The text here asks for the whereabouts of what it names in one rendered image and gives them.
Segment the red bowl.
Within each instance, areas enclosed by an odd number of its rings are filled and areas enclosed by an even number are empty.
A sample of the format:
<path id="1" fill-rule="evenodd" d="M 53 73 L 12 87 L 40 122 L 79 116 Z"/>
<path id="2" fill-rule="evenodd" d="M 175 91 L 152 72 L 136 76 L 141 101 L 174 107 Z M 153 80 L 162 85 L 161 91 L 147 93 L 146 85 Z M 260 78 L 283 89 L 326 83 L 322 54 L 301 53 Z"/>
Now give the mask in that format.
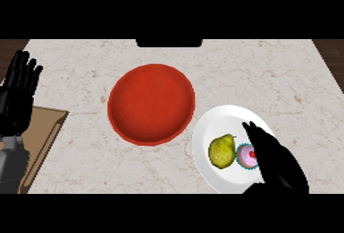
<path id="1" fill-rule="evenodd" d="M 137 66 L 118 79 L 108 101 L 108 117 L 119 137 L 153 147 L 183 132 L 195 110 L 195 91 L 171 66 Z"/>

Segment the white plate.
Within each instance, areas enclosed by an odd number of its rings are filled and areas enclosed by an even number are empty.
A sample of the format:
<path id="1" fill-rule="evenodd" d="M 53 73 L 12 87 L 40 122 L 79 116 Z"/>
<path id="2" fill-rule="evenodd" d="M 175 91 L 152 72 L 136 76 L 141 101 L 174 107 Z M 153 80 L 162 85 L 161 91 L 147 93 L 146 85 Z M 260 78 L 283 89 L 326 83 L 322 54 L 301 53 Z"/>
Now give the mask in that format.
<path id="1" fill-rule="evenodd" d="M 192 155 L 202 178 L 218 193 L 240 194 L 252 183 L 263 182 L 261 171 L 257 167 L 245 169 L 233 161 L 229 167 L 218 169 L 208 158 L 208 147 L 215 138 L 232 134 L 236 146 L 249 143 L 242 126 L 242 123 L 249 121 L 273 135 L 273 131 L 260 116 L 243 107 L 233 105 L 211 108 L 204 113 L 193 129 Z"/>

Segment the yellow-green pear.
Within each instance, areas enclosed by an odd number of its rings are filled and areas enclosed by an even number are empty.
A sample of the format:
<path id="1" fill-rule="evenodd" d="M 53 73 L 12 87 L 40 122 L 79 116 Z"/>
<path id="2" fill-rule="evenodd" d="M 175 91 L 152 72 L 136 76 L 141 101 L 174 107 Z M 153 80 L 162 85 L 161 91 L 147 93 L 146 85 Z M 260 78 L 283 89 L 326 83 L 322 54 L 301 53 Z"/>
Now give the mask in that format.
<path id="1" fill-rule="evenodd" d="M 211 164 L 223 169 L 232 165 L 235 159 L 235 136 L 227 134 L 211 141 L 208 157 Z"/>

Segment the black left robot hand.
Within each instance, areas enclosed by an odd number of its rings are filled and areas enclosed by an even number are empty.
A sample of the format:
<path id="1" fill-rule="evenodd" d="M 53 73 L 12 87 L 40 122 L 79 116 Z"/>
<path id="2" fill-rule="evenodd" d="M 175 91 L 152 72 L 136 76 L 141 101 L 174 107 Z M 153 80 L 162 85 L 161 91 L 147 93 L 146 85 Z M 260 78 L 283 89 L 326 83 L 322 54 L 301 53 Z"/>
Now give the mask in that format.
<path id="1" fill-rule="evenodd" d="M 41 70 L 29 53 L 19 50 L 0 86 L 0 137 L 19 136 L 29 127 Z"/>

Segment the black appliance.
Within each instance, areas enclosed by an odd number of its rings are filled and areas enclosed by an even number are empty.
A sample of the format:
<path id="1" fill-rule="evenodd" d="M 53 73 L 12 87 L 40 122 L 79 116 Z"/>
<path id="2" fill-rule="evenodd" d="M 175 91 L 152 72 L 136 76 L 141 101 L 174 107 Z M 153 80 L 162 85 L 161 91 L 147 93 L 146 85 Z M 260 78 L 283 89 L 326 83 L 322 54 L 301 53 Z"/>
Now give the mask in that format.
<path id="1" fill-rule="evenodd" d="M 199 47 L 201 39 L 137 39 L 139 47 Z"/>

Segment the pink frosted cupcake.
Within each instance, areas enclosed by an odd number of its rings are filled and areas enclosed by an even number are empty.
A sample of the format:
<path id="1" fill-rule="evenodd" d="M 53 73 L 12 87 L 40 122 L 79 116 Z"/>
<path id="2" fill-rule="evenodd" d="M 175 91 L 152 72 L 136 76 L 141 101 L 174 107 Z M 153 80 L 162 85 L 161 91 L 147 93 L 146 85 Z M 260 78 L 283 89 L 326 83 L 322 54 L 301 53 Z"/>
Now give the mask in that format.
<path id="1" fill-rule="evenodd" d="M 258 167 L 254 146 L 242 143 L 236 148 L 236 162 L 243 169 L 252 170 Z"/>

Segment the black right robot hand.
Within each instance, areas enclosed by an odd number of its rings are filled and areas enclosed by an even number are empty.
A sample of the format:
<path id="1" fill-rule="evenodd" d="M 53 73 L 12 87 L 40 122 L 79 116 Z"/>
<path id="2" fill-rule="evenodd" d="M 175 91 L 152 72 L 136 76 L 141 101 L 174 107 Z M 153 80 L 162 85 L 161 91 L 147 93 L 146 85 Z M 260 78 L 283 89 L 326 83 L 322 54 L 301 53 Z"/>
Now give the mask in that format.
<path id="1" fill-rule="evenodd" d="M 242 123 L 242 126 L 254 146 L 263 178 L 263 182 L 254 183 L 243 194 L 305 195 L 308 193 L 307 177 L 292 152 L 252 122 Z"/>

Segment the brown open box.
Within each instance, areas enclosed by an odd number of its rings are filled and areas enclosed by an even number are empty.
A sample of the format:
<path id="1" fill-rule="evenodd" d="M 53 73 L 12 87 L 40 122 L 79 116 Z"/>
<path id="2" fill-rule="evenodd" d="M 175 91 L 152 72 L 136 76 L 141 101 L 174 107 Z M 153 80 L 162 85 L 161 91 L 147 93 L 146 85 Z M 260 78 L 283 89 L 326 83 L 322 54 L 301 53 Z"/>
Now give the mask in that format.
<path id="1" fill-rule="evenodd" d="M 66 110 L 32 107 L 29 127 L 20 135 L 23 148 L 29 152 L 29 159 L 17 194 L 25 194 L 29 190 L 66 117 Z"/>

